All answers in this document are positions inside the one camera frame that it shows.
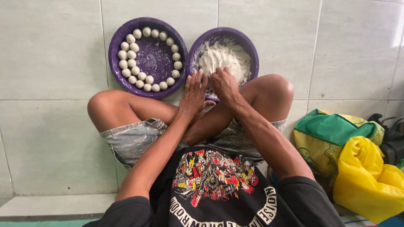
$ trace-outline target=camouflage shorts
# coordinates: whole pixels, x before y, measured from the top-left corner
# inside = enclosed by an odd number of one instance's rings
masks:
[[[286,125],[286,119],[271,123],[282,132]],[[100,135],[107,141],[115,158],[127,168],[130,168],[166,129],[167,125],[161,120],[149,118],[142,122],[113,128],[100,133]],[[226,151],[229,154],[241,154],[247,160],[256,164],[263,161],[236,119],[233,119],[229,126],[219,135],[209,141],[200,143],[200,145],[207,145]],[[184,147],[188,147],[188,145],[181,141],[177,150]]]

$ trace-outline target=purple basin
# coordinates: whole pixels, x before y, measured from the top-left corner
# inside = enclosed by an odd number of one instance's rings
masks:
[[[182,68],[179,71],[180,77],[175,79],[175,83],[169,86],[166,90],[160,90],[159,92],[146,92],[143,88],[139,89],[134,84],[128,82],[128,78],[124,77],[121,73],[121,68],[119,68],[118,52],[121,50],[121,43],[126,41],[126,36],[132,34],[133,30],[140,29],[143,30],[144,27],[150,27],[151,29],[158,29],[160,32],[167,32],[168,37],[172,37],[174,42],[179,47],[178,53],[181,55],[180,61],[182,61]],[[140,71],[145,72],[146,75],[153,76],[153,84],[159,84],[162,81],[166,81],[167,78],[171,77],[171,72],[174,70],[174,60],[172,58],[173,53],[171,52],[171,47],[169,47],[166,41],[161,41],[160,39],[150,37],[144,37],[142,35],[141,39],[136,39],[136,43],[139,46],[139,52],[135,59],[137,67]],[[111,68],[112,74],[118,83],[128,92],[141,96],[148,97],[152,99],[164,98],[180,88],[186,78],[185,69],[187,68],[186,60],[188,55],[187,47],[184,43],[182,37],[178,32],[171,27],[169,24],[150,17],[140,17],[130,20],[123,24],[115,32],[112,37],[111,43],[109,44],[108,58],[109,67]]]
[[[203,33],[192,45],[188,58],[187,58],[187,73],[191,74],[192,70],[195,68],[193,62],[195,59],[199,59],[201,56],[201,48],[204,46],[206,41],[209,41],[209,44],[214,44],[216,41],[222,42],[224,38],[230,38],[235,42],[235,44],[240,45],[244,48],[244,51],[250,55],[251,58],[251,75],[247,79],[247,83],[252,79],[257,78],[258,70],[259,70],[259,60],[257,50],[255,49],[251,40],[244,35],[242,32],[229,28],[229,27],[218,27],[211,29],[205,33]],[[219,102],[220,100],[214,98],[206,93],[205,100],[213,100],[215,102]]]

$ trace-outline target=t-shirt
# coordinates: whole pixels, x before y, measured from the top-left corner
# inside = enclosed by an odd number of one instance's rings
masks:
[[[344,226],[317,182],[288,177],[275,189],[243,156],[211,147],[175,152],[149,197],[115,202],[84,227]]]

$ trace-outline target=person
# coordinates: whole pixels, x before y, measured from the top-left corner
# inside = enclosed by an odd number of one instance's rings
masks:
[[[281,134],[293,99],[275,74],[239,88],[228,68],[187,77],[175,107],[119,90],[96,94],[88,113],[131,170],[104,216],[85,227],[344,226],[293,145]],[[276,189],[257,169],[266,162]]]

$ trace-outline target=tiled floor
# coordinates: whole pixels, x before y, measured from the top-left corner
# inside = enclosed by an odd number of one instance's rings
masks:
[[[188,49],[217,26],[245,33],[258,50],[259,76],[280,74],[294,86],[284,131],[291,140],[296,122],[315,108],[404,116],[402,0],[0,1],[1,201],[13,193],[118,191],[126,171],[86,103],[120,89],[105,47],[136,17],[169,23]],[[178,104],[182,90],[165,100]]]

